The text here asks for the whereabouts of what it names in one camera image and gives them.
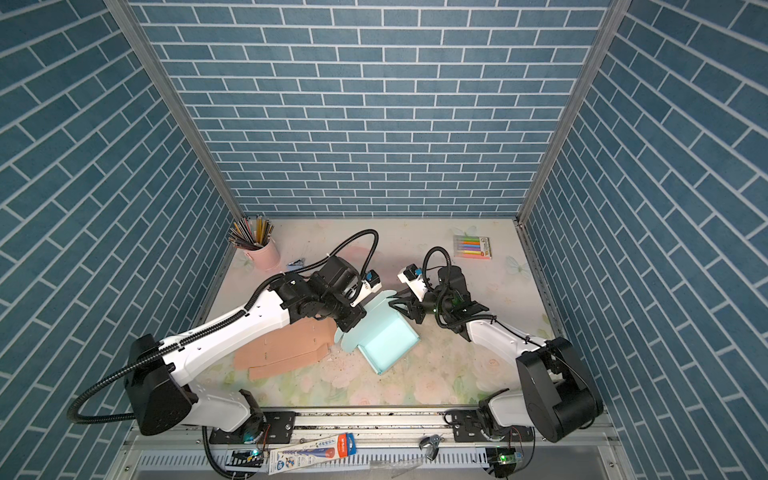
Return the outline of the light teal paper box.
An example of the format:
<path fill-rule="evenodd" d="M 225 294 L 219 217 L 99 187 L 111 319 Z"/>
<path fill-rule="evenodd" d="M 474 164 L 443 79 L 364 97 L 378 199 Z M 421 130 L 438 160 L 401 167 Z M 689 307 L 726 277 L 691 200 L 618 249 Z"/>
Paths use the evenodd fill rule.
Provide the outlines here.
<path fill-rule="evenodd" d="M 358 349 L 382 375 L 420 340 L 407 319 L 389 306 L 394 290 L 384 290 L 365 305 L 366 316 L 349 332 L 337 329 L 334 342 L 347 353 Z"/>

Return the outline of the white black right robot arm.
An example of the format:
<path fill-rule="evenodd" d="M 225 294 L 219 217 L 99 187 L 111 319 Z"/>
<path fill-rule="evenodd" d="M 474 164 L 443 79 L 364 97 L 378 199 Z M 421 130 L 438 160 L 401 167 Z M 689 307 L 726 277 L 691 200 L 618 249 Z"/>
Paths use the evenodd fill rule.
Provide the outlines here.
<path fill-rule="evenodd" d="M 573 344 L 563 337 L 546 340 L 502 323 L 472 298 L 460 267 L 440 267 L 435 285 L 414 264 L 405 267 L 398 279 L 406 288 L 390 297 L 391 308 L 418 324 L 431 314 L 439 327 L 516 367 L 518 393 L 502 389 L 478 404 L 476 416 L 487 437 L 525 427 L 558 442 L 603 414 L 602 397 Z"/>

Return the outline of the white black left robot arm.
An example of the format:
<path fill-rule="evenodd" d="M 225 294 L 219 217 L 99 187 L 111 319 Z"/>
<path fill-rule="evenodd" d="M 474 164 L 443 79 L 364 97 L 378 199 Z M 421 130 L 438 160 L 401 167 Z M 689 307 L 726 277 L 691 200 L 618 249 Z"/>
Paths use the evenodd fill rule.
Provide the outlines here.
<path fill-rule="evenodd" d="M 344 332 L 366 315 L 361 301 L 381 287 L 379 275 L 359 273 L 337 256 L 309 277 L 292 271 L 270 277 L 242 307 L 161 341 L 150 335 L 136 340 L 130 360 L 142 366 L 124 382 L 131 408 L 144 436 L 178 425 L 238 432 L 255 442 L 265 417 L 247 390 L 220 392 L 197 383 L 208 367 L 246 344 L 304 318 L 331 318 Z"/>

